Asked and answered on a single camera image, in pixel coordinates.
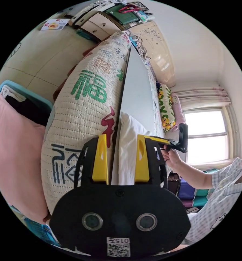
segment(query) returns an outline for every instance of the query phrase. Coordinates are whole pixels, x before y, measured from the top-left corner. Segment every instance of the person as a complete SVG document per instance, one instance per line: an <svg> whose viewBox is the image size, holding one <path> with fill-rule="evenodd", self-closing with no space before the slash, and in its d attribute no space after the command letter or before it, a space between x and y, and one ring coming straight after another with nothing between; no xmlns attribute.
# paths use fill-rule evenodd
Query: person
<svg viewBox="0 0 242 261"><path fill-rule="evenodd" d="M236 158L231 165L215 173L205 174L182 161L176 150L161 152L166 164L189 185L195 189L215 189L199 212L188 214L191 228L179 246L182 249L203 239L229 213L242 191L242 159Z"/></svg>

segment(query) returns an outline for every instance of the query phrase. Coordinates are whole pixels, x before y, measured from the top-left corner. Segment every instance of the hand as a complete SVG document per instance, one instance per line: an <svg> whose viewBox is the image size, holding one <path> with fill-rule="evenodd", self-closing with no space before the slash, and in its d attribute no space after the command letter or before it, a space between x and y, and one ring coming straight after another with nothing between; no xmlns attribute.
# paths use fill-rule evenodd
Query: hand
<svg viewBox="0 0 242 261"><path fill-rule="evenodd" d="M174 149L170 149L169 151L161 150L164 160L166 164L173 168L182 162L178 152Z"/></svg>

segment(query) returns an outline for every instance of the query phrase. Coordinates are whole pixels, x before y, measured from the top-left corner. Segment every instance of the pink cartoon pillow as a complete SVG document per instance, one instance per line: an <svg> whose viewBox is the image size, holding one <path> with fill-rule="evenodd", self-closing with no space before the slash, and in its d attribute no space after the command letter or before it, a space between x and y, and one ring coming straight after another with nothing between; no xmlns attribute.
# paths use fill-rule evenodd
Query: pink cartoon pillow
<svg viewBox="0 0 242 261"><path fill-rule="evenodd" d="M178 129L178 125L180 123L185 123L185 118L183 116L183 111L182 111L182 107L181 107L179 98L176 95L176 93L174 93L174 92L172 92L172 108L174 111L176 124L174 125L174 127L171 130L176 131Z"/></svg>

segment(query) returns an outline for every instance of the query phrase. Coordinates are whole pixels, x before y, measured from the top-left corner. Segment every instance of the red chinese character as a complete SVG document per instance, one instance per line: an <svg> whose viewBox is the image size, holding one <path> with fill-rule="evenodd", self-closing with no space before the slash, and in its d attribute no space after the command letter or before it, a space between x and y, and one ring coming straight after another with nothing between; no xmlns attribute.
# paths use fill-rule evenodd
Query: red chinese character
<svg viewBox="0 0 242 261"><path fill-rule="evenodd" d="M108 148L110 148L111 146L111 135L114 132L113 126L115 125L115 121L113 118L108 119L109 117L115 115L112 106L110 106L110 109L111 109L111 113L108 114L106 117L104 117L101 121L102 126L107 126L106 130L102 134L106 134L106 146Z"/></svg>

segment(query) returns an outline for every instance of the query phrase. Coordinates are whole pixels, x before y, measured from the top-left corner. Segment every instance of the yellow clip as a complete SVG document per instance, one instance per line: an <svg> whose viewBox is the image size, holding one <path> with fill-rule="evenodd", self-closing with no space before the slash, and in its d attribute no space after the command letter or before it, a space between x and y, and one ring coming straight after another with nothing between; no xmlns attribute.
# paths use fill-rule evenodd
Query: yellow clip
<svg viewBox="0 0 242 261"><path fill-rule="evenodd" d="M145 136L147 139L151 139L153 141L157 141L158 143L163 143L167 145L171 145L170 141L167 139L162 139L162 138L156 138L156 137L150 137L150 136Z"/></svg>
<svg viewBox="0 0 242 261"><path fill-rule="evenodd" d="M148 182L149 179L150 177L145 145L145 136L138 134L134 182Z"/></svg>
<svg viewBox="0 0 242 261"><path fill-rule="evenodd" d="M94 182L106 182L108 185L106 134L98 136L92 179Z"/></svg>

